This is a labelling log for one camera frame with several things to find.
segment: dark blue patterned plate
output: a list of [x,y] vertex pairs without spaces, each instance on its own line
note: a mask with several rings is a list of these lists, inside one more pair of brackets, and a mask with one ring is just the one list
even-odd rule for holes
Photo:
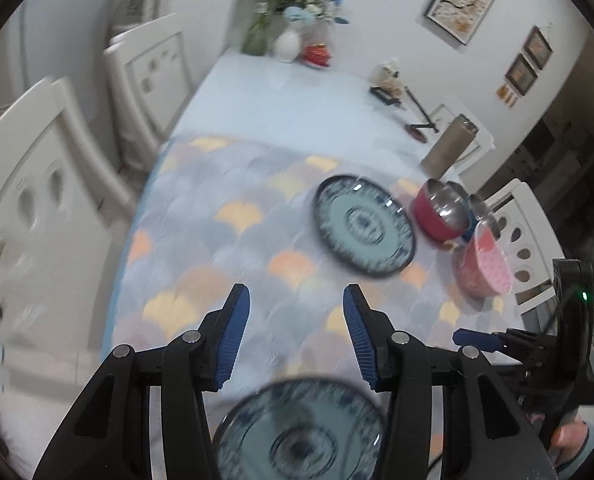
[[415,233],[404,207],[369,180],[326,179],[315,195],[314,215],[333,253],[368,274],[399,272],[415,255]]
[[272,384],[239,403],[215,433],[221,480],[368,480],[383,419],[341,383]]

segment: pink colander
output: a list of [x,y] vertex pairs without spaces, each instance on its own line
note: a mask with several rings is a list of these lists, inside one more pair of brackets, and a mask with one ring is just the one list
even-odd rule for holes
[[475,234],[457,264],[457,281],[475,298],[503,296],[512,290],[512,273],[492,231],[477,224]]

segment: chair backrest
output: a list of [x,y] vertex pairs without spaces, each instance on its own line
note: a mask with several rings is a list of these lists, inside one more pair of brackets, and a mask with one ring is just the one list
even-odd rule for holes
[[106,221],[120,219],[130,225],[137,204],[135,192],[117,174],[90,133],[70,79],[63,77],[52,83],[52,88],[69,151],[94,202],[103,203],[101,211],[112,212]]
[[514,275],[513,293],[551,287],[552,260],[564,253],[530,187],[514,180],[486,202],[502,228],[499,243]]
[[437,138],[446,131],[448,125],[459,114],[464,114],[478,127],[477,137],[475,137],[475,140],[471,142],[454,164],[457,173],[461,174],[477,161],[481,160],[488,152],[494,150],[494,139],[484,124],[455,96],[446,96],[443,102],[430,114],[430,118],[435,122],[439,130]]
[[114,37],[104,52],[120,132],[147,171],[193,91],[181,29],[170,14]]
[[44,79],[0,117],[0,342],[86,348],[112,238]]

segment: tablecloth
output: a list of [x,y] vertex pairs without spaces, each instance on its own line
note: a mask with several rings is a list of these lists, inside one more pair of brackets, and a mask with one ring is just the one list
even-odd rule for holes
[[[456,349],[450,338],[459,327],[522,327],[512,297],[465,297],[452,271],[454,245],[439,246],[417,227],[413,262],[395,276],[372,279],[341,264],[322,244],[312,219],[315,190],[333,174],[368,178],[406,207],[423,181],[412,166],[406,174],[386,174],[259,142],[174,137],[133,223],[104,350],[122,343],[136,351],[165,346],[221,308],[234,283],[245,283],[250,317],[232,378],[221,392],[205,396],[214,431],[239,400],[284,378],[337,377],[371,394],[341,307],[349,283],[359,283],[370,306],[387,313],[395,328],[431,346]],[[440,392],[433,397],[438,452]],[[161,438],[156,395],[152,411],[155,442]],[[154,470],[158,463],[161,469],[161,455],[155,456]]]

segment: metal pin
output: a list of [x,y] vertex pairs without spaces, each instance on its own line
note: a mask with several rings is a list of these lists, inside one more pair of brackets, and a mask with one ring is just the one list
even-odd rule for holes
[[202,338],[202,335],[199,330],[189,330],[188,332],[184,332],[184,335],[181,336],[181,338],[186,343],[196,343]]
[[477,350],[474,346],[464,346],[462,352],[468,359],[476,359],[479,357],[479,350]]
[[128,345],[119,345],[113,348],[113,355],[117,358],[126,357],[129,352],[131,351],[130,346]]
[[405,345],[408,341],[410,341],[410,336],[406,332],[393,332],[391,339],[393,343]]

